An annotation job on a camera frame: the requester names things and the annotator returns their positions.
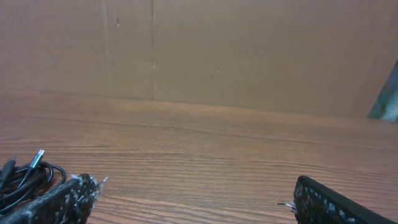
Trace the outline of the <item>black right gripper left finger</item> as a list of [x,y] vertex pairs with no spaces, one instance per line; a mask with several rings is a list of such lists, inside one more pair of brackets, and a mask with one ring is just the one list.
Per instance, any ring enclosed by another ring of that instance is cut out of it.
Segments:
[[73,175],[58,187],[1,217],[1,224],[85,224],[106,180]]

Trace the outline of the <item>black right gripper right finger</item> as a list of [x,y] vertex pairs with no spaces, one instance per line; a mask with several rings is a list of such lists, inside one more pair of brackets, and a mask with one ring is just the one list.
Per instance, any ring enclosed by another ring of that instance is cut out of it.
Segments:
[[294,200],[284,205],[299,224],[397,224],[306,175],[297,179]]

